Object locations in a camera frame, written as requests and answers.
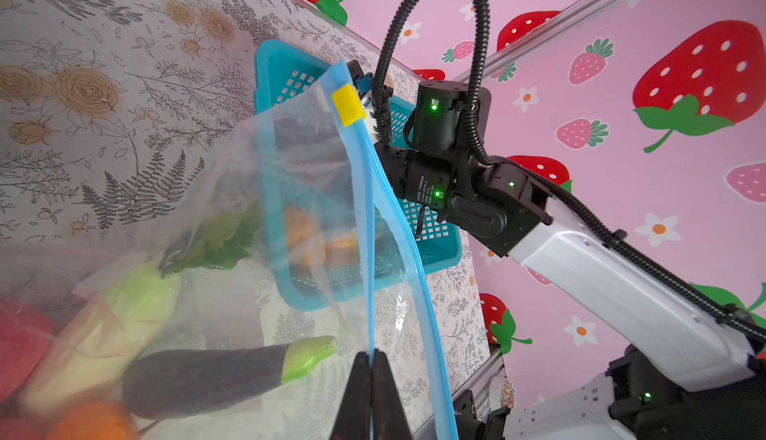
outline eggplant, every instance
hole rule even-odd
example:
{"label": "eggplant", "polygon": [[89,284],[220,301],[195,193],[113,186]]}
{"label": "eggplant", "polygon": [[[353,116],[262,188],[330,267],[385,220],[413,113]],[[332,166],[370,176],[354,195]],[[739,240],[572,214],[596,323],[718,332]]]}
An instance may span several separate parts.
{"label": "eggplant", "polygon": [[216,412],[305,377],[337,347],[324,336],[256,349],[152,353],[125,372],[122,404],[152,420]]}

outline orange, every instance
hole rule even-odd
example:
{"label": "orange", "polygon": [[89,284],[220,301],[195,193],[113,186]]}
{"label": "orange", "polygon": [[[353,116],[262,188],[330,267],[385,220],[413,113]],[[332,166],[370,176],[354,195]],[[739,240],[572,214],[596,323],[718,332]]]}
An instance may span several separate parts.
{"label": "orange", "polygon": [[89,403],[61,420],[46,440],[139,440],[132,416],[117,402]]}

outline teal mesh basket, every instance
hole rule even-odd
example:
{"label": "teal mesh basket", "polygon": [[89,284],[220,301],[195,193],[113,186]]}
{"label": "teal mesh basket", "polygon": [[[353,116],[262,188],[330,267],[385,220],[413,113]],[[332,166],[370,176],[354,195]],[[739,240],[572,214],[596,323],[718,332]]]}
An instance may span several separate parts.
{"label": "teal mesh basket", "polygon": [[[307,90],[311,83],[317,80],[330,65],[306,52],[294,48],[291,45],[276,40],[270,40],[258,46],[255,61],[257,89],[255,90],[256,113],[277,105],[284,100],[293,98]],[[410,113],[415,108],[403,99],[393,97],[390,100],[391,118],[393,126],[393,145],[407,148],[402,138],[402,129]],[[278,189],[279,192],[266,193],[267,204],[265,209],[272,210],[274,215],[266,212],[267,232],[273,234],[273,238],[283,237],[284,227],[281,224],[281,203],[300,204],[301,195],[295,192],[295,186],[268,186],[269,189]],[[420,205],[399,199],[401,209],[407,218],[407,222],[415,233],[417,226],[417,214]],[[326,201],[327,213],[332,217],[332,201]],[[388,249],[395,249],[393,244],[385,242],[382,252],[375,256],[375,288],[386,288],[394,282],[403,279],[397,275],[389,275],[398,270],[388,262]],[[460,262],[462,247],[458,228],[449,223],[438,223],[436,213],[426,208],[423,233],[417,241],[417,247],[426,274],[453,267]],[[362,286],[359,279],[359,266],[352,265],[345,268],[329,268],[328,275],[333,288],[333,297],[342,300],[361,295]],[[282,298],[293,308],[301,311],[312,311],[326,306],[326,298],[314,284],[313,279],[306,278],[289,268],[275,270],[276,284],[280,289]]]}

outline cable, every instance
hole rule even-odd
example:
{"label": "cable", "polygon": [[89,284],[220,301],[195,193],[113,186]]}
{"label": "cable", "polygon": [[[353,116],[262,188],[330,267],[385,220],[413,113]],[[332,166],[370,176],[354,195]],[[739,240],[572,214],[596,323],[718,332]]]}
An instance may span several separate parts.
{"label": "cable", "polygon": [[646,257],[646,255],[639,252],[633,245],[626,243],[616,234],[612,233],[588,207],[586,207],[577,197],[569,193],[569,191],[552,182],[550,179],[542,177],[512,160],[505,160],[505,158],[495,156],[493,156],[492,159],[496,162],[505,162],[506,164],[512,164],[513,166],[518,167],[533,179],[549,188],[561,202],[566,204],[567,207],[582,219],[583,223],[585,223],[593,234],[596,234],[599,240],[607,245],[608,248],[613,249],[616,253],[625,257],[638,268],[684,297],[684,299],[690,301],[707,314],[710,314],[717,322],[728,325],[751,339],[766,342],[766,329],[736,317],[732,312],[723,308],[721,304],[713,301],[702,292],[687,284],[680,277],[665,269],[662,265],[657,264],[652,259]]}
{"label": "cable", "polygon": [[426,206],[421,205],[421,210],[417,213],[417,228],[415,230],[415,240],[423,235],[423,223],[426,218]]}
{"label": "cable", "polygon": [[[388,106],[388,97],[385,95],[383,83],[399,39],[399,33],[401,33],[405,21],[418,1],[420,0],[402,0],[399,5],[399,9],[391,21],[391,26],[388,28],[388,34],[385,37],[381,56],[378,60],[378,67],[375,70],[375,79],[372,82],[372,105],[375,108],[375,118],[378,121],[378,135],[380,135],[384,146],[391,145],[391,109]],[[487,157],[477,128],[479,123],[479,87],[484,72],[484,58],[490,42],[490,4],[488,0],[471,1],[474,3],[476,13],[476,40],[474,58],[471,62],[471,76],[468,80],[467,103],[470,106],[470,111],[466,117],[465,129],[471,153],[481,164],[491,166],[493,163]]]}

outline ziplock bag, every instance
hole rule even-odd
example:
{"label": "ziplock bag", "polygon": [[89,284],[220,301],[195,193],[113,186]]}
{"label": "ziplock bag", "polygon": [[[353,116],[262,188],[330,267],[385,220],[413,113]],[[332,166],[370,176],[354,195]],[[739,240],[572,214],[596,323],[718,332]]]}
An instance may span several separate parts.
{"label": "ziplock bag", "polygon": [[[328,438],[355,354],[375,346],[410,429],[433,413],[456,438],[422,264],[350,81],[338,64],[242,121],[169,215],[0,246],[2,413],[51,440]],[[400,281],[376,291],[379,244]],[[339,265],[360,292],[331,282]],[[285,268],[326,307],[284,301]]]}

